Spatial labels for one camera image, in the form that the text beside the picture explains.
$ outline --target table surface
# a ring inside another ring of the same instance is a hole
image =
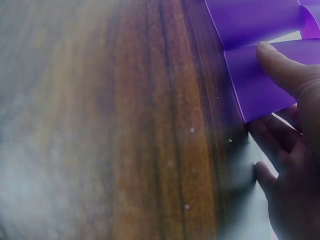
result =
[[[262,239],[251,146],[204,0],[0,0],[4,239]]]

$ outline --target hand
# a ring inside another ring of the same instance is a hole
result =
[[[320,239],[320,66],[288,59],[262,42],[257,57],[265,72],[296,100],[276,114],[249,124],[253,138],[279,172],[255,165],[268,200],[271,225],[280,240]]]

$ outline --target finger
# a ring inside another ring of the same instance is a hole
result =
[[[261,119],[250,122],[248,127],[256,143],[269,158],[274,168],[280,172],[281,166],[289,155],[288,152],[283,149]]]
[[[286,120],[292,127],[302,134],[297,104],[277,111],[275,114]]]
[[[268,131],[280,143],[282,148],[290,153],[302,135],[275,116],[269,115],[261,119]]]
[[[267,165],[259,161],[254,166],[256,179],[265,193],[267,198],[272,194],[272,189],[277,181],[277,178],[271,173]]]
[[[309,92],[308,86],[320,87],[319,66],[304,65],[291,60],[265,41],[258,45],[256,54],[264,71],[294,98],[298,99],[306,88],[308,90],[305,92]]]

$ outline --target folded purple paper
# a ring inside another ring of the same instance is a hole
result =
[[[320,64],[320,39],[278,42],[272,45],[297,62]],[[296,103],[293,97],[276,86],[264,73],[258,63],[255,46],[228,50],[224,55],[246,123]]]
[[[256,57],[260,41],[300,30],[303,40],[275,43],[303,64],[320,64],[320,0],[206,0],[243,120],[247,123],[295,103],[263,72]]]

